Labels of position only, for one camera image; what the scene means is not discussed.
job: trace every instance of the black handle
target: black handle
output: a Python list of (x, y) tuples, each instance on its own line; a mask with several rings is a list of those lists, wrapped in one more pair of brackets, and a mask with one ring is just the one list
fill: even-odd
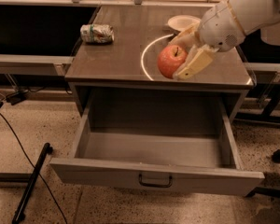
[(168, 184), (155, 184), (155, 183), (145, 183), (142, 181), (142, 175), (139, 175), (139, 183), (141, 186), (144, 187), (152, 187), (152, 188), (161, 188), (161, 189), (168, 189), (172, 186), (173, 184), (173, 179), (171, 176), (169, 176), (169, 181)]

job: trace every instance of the concrete floor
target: concrete floor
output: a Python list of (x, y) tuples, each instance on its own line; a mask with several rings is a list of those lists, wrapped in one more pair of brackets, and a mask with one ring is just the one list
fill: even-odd
[[(262, 195), (244, 198), (64, 184), (49, 161), (52, 157), (68, 155), (80, 117), (74, 102), (47, 98), (17, 105), (5, 103), (0, 112), (10, 122), (33, 163), (45, 143), (53, 146), (54, 151), (47, 156), (41, 174), (67, 223), (280, 224), (280, 199)], [(280, 148), (280, 125), (236, 120), (232, 128), (246, 170), (264, 172), (267, 175), (264, 184), (280, 188), (280, 164), (271, 161), (272, 153)], [(1, 117), (0, 172), (32, 172)], [(11, 223), (23, 192), (23, 187), (0, 188), (0, 224)], [(40, 178), (25, 215), (22, 223), (65, 223)]]

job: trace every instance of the can label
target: can label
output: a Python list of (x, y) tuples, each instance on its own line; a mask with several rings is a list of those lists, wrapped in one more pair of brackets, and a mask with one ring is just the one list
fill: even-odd
[(80, 33), (82, 40), (87, 43), (111, 43), (114, 41), (113, 27), (110, 25), (82, 25)]

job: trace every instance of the silver can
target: silver can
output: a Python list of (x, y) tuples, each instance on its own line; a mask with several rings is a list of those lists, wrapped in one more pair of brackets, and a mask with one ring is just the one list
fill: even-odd
[(114, 41), (113, 27), (110, 25), (88, 24), (80, 29), (81, 38), (87, 43), (111, 43)]

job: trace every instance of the apple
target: apple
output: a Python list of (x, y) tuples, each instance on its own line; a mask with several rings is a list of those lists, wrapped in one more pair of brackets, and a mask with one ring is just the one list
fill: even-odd
[(167, 78), (173, 78), (173, 73), (187, 59), (187, 52), (178, 45), (169, 45), (158, 56), (158, 68)]

